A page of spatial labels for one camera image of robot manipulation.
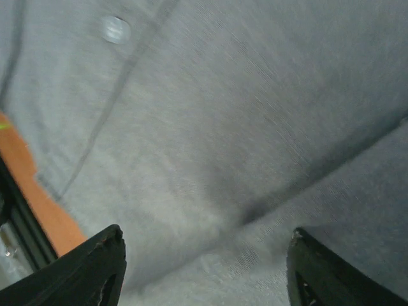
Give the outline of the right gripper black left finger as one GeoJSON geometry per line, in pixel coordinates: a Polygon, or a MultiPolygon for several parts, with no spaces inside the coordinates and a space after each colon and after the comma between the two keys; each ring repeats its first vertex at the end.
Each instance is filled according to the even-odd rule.
{"type": "Polygon", "coordinates": [[[1,305],[117,305],[125,271],[123,232],[113,224],[1,290],[1,305]]]}

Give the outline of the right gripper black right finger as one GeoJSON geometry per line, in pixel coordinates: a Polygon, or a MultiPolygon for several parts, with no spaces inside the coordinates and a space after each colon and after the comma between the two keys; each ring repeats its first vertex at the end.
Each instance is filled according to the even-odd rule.
{"type": "Polygon", "coordinates": [[[291,305],[407,305],[302,227],[294,230],[286,266],[291,305]]]}

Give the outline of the grey button-up shirt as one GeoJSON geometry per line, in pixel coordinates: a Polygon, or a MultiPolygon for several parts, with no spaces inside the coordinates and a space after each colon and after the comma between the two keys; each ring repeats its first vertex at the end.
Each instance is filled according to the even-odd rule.
{"type": "Polygon", "coordinates": [[[406,1],[2,1],[1,110],[121,305],[287,305],[299,226],[407,296],[406,1]]]}

